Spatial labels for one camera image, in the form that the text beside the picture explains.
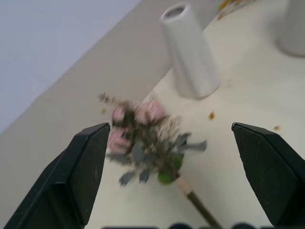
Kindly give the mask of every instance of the white table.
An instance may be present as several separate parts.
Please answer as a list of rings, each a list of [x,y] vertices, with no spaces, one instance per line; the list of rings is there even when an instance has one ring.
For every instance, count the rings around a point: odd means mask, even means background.
[[[190,141],[208,139],[206,152],[185,157],[181,174],[224,228],[240,221],[270,225],[246,179],[233,122],[269,130],[279,125],[278,133],[305,158],[305,59],[287,56],[275,44],[285,7],[285,0],[260,0],[207,27],[204,33],[222,77],[222,85],[208,98],[179,97],[171,70],[151,94],[172,115],[182,116],[182,130],[193,133]],[[214,120],[208,118],[211,111]],[[207,225],[175,185],[164,187],[151,177],[146,185],[120,188],[117,180],[124,171],[105,163],[87,228]]]

